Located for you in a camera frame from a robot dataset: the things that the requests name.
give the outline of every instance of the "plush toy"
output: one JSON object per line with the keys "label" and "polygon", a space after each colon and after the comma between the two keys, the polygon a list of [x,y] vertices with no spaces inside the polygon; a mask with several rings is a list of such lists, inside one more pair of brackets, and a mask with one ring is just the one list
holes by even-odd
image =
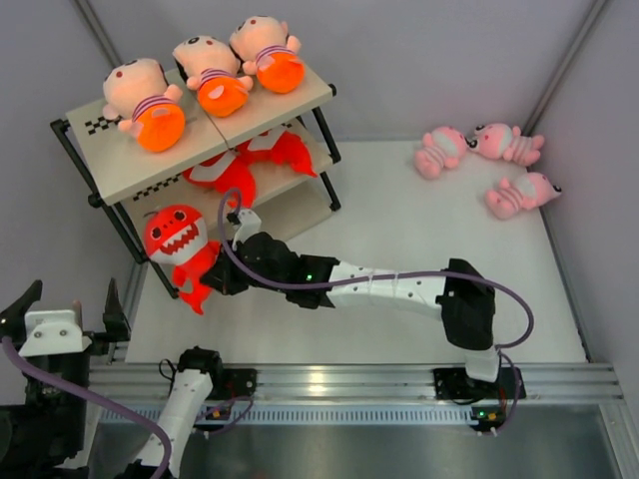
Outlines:
{"label": "plush toy", "polygon": [[247,102],[253,79],[236,78],[240,60],[227,44],[200,35],[178,45],[173,57],[187,87],[198,91],[200,105],[211,115],[227,117]]}
{"label": "plush toy", "polygon": [[250,208],[256,198],[256,181],[249,162],[227,151],[183,172],[184,179],[204,188],[225,193],[231,188],[242,192],[242,206]]}
{"label": "plush toy", "polygon": [[122,117],[118,129],[136,138],[143,148],[162,152],[182,136],[186,125],[178,105],[182,90],[167,84],[157,61],[141,58],[115,68],[105,79],[103,90],[107,100],[104,117]]}
{"label": "plush toy", "polygon": [[514,162],[522,167],[529,167],[541,154],[539,149],[544,144],[541,135],[522,137],[519,127],[508,127],[503,123],[479,125],[475,128],[474,137],[467,140],[468,148],[490,160],[503,158],[506,162]]}
{"label": "plush toy", "polygon": [[429,180],[438,178],[443,168],[457,168],[467,149],[464,136],[452,127],[439,127],[426,133],[422,143],[423,148],[415,152],[414,163]]}
{"label": "plush toy", "polygon": [[298,135],[286,127],[278,126],[244,142],[237,147],[241,158],[248,164],[273,162],[289,165],[294,172],[316,177],[307,146]]}
{"label": "plush toy", "polygon": [[204,314],[202,303],[212,289],[200,277],[216,262],[217,241],[209,241],[204,218],[195,208],[173,205],[157,212],[147,223],[144,245],[151,261],[172,264],[173,282],[182,288],[187,280],[191,292],[180,291],[180,298],[197,314]]}
{"label": "plush toy", "polygon": [[251,17],[233,32],[230,43],[242,58],[245,73],[257,74],[267,90],[288,93],[304,79],[304,63],[298,57],[302,44],[289,35],[287,22]]}
{"label": "plush toy", "polygon": [[526,173],[514,182],[504,178],[499,190],[486,192],[486,204],[500,220],[508,220],[519,210],[541,207],[561,195],[561,189],[552,185],[540,173]]}

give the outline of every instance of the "black bracket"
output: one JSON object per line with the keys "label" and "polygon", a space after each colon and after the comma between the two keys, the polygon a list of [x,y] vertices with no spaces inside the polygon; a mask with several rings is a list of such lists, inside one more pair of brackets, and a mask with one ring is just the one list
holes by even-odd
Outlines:
{"label": "black bracket", "polygon": [[[464,259],[452,258],[446,271],[482,277]],[[492,318],[495,315],[495,290],[467,279],[449,277],[444,293],[435,299],[441,305],[446,339],[471,351],[492,347]]]}

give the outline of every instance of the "pink plush toy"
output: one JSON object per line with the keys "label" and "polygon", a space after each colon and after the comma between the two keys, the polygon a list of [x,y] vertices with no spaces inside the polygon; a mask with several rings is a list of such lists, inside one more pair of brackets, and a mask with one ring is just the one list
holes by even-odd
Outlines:
{"label": "pink plush toy", "polygon": [[436,128],[426,133],[422,142],[423,148],[415,152],[414,163],[429,180],[439,177],[444,167],[457,168],[467,148],[463,135],[452,127]]}
{"label": "pink plush toy", "polygon": [[240,60],[227,44],[200,35],[178,45],[173,56],[187,87],[198,91],[200,105],[211,115],[226,117],[247,102],[253,79],[236,78]]}
{"label": "pink plush toy", "polygon": [[561,189],[552,185],[540,173],[526,173],[514,182],[504,178],[499,190],[488,190],[485,200],[490,210],[500,220],[508,220],[519,210],[541,207],[561,195]]}
{"label": "pink plush toy", "polygon": [[162,152],[182,136],[186,125],[178,105],[182,90],[167,84],[156,60],[141,58],[115,68],[105,79],[103,91],[107,100],[104,117],[122,117],[118,129],[136,138],[143,148]]}
{"label": "pink plush toy", "polygon": [[503,123],[479,125],[475,128],[474,137],[467,140],[468,148],[490,160],[503,158],[506,162],[514,162],[528,167],[539,160],[539,149],[544,144],[541,135],[522,137],[519,127],[508,127]]}
{"label": "pink plush toy", "polygon": [[300,40],[289,35],[287,22],[272,17],[251,17],[231,35],[231,48],[244,61],[248,75],[257,75],[267,90],[288,93],[304,79],[298,57]]}

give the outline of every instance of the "white platform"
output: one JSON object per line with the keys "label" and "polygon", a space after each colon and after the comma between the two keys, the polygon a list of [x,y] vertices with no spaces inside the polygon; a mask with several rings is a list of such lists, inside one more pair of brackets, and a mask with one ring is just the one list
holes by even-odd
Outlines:
{"label": "white platform", "polygon": [[[519,292],[536,327],[511,350],[517,362],[583,362],[584,350],[539,212],[494,219],[482,195],[516,166],[468,156],[457,171],[428,182],[413,169],[411,142],[342,143],[331,169],[342,210],[289,241],[298,252],[402,270],[441,269],[450,257]],[[212,294],[205,316],[172,300],[149,269],[127,361],[176,361],[189,347],[218,350],[233,363],[461,362],[439,321],[372,307],[305,310],[277,293]],[[496,342],[519,336],[525,315],[499,293]]]}

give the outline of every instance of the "checkered strip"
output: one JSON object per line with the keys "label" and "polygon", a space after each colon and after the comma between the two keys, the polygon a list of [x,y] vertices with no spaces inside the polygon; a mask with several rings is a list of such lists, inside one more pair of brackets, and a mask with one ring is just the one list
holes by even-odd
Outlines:
{"label": "checkered strip", "polygon": [[107,120],[104,117],[98,117],[97,120],[89,120],[84,122],[84,126],[87,129],[87,133],[89,135],[94,135],[98,132],[109,130],[111,125],[118,125],[120,123],[120,119],[117,120]]}
{"label": "checkered strip", "polygon": [[133,196],[133,201],[136,202],[138,200],[141,200],[149,195],[152,195],[153,193],[157,193],[162,188],[166,188],[173,183],[177,183],[180,180],[181,176],[182,174],[175,175],[174,177],[170,177],[169,179],[164,180],[163,182],[159,182],[152,187],[148,187],[144,190],[141,190],[140,192],[135,193],[135,195]]}

